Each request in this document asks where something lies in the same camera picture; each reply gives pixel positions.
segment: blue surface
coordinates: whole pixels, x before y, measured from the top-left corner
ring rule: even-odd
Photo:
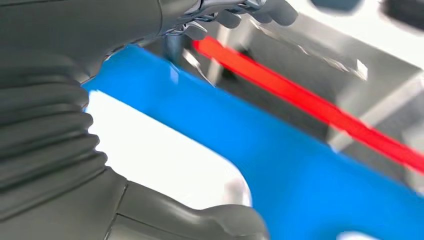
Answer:
[[[334,240],[343,231],[424,240],[424,199],[415,192],[141,48],[117,53],[84,87],[236,165],[274,240]]]

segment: robotic hand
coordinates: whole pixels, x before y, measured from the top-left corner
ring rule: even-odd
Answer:
[[[296,18],[283,0],[0,0],[0,239],[268,239],[250,207],[194,210],[116,174],[82,111],[80,83],[124,45],[244,13]]]

